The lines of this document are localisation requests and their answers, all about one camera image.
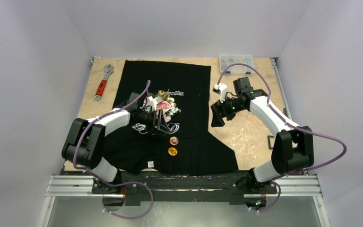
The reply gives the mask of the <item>orange yellow round brooch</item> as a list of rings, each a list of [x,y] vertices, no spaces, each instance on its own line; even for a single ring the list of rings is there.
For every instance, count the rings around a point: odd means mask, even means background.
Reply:
[[[168,148],[168,154],[170,156],[176,156],[178,154],[178,150],[176,148],[170,147]]]

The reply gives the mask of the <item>black floral print t-shirt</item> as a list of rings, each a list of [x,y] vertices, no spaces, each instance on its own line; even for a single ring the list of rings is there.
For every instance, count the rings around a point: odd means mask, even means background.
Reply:
[[[130,124],[109,134],[104,157],[115,167],[138,173],[153,168],[165,174],[211,175],[238,170],[235,152],[208,131],[209,66],[160,61],[126,61],[114,99],[114,106],[132,92],[141,92],[150,80],[149,92],[168,98],[161,108],[167,122],[175,123],[172,146],[170,135],[141,134],[144,126]],[[168,148],[178,150],[176,156]]]

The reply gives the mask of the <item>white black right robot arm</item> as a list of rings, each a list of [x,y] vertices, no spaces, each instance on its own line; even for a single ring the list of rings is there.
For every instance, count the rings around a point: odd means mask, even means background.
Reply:
[[[220,98],[211,105],[211,127],[222,127],[238,112],[247,110],[257,116],[274,137],[268,162],[250,169],[242,182],[251,192],[259,192],[265,183],[292,171],[311,167],[314,163],[313,136],[309,127],[300,127],[272,105],[268,94],[254,89],[248,78],[233,82],[235,96],[229,97],[227,85],[215,84]]]

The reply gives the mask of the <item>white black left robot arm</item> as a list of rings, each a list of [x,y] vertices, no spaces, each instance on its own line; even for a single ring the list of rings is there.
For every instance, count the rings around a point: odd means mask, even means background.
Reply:
[[[131,123],[143,125],[147,132],[154,135],[170,135],[165,119],[169,108],[168,98],[152,93],[143,97],[131,93],[127,101],[115,106],[110,112],[88,120],[76,118],[64,142],[61,156],[104,181],[109,193],[121,190],[122,180],[117,177],[118,168],[104,158],[104,144],[109,134]]]

